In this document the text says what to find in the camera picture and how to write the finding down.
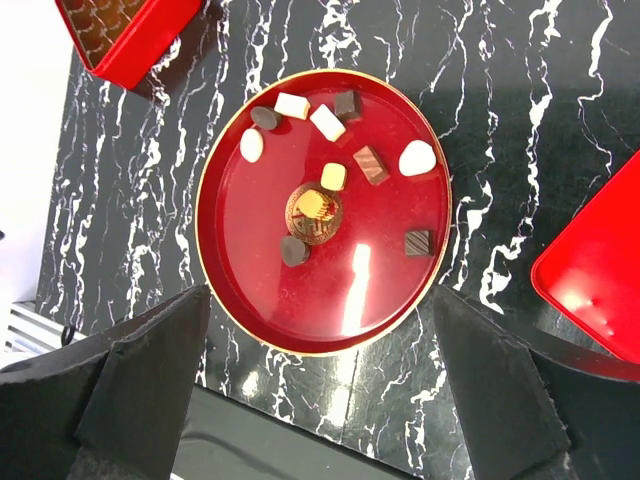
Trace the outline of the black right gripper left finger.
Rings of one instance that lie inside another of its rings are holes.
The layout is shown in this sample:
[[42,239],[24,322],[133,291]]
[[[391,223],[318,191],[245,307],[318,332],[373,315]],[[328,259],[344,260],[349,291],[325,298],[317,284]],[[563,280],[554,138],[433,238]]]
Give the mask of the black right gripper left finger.
[[4,479],[167,479],[202,355],[210,290],[1,371]]

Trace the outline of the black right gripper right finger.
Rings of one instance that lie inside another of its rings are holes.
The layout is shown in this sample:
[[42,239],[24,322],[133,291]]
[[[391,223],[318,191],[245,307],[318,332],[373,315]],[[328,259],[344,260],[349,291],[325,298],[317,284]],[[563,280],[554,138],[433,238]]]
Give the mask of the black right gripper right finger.
[[638,478],[638,365],[445,286],[432,307],[476,478]]

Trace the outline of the dark round chocolate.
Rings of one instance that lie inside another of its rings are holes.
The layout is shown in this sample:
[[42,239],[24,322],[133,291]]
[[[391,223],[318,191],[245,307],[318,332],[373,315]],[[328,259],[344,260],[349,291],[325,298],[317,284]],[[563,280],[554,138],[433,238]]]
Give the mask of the dark round chocolate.
[[250,117],[256,126],[267,131],[276,129],[282,121],[280,113],[265,106],[253,107],[250,111]]
[[309,246],[294,236],[281,239],[280,252],[283,263],[290,268],[305,263],[310,256]]

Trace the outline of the white oval chocolate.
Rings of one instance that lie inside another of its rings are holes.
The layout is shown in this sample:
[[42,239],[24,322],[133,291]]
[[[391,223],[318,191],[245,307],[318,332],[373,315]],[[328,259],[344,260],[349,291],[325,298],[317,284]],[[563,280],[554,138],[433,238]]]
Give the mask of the white oval chocolate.
[[262,134],[254,128],[246,129],[242,134],[239,148],[242,157],[246,161],[250,163],[257,162],[264,150]]

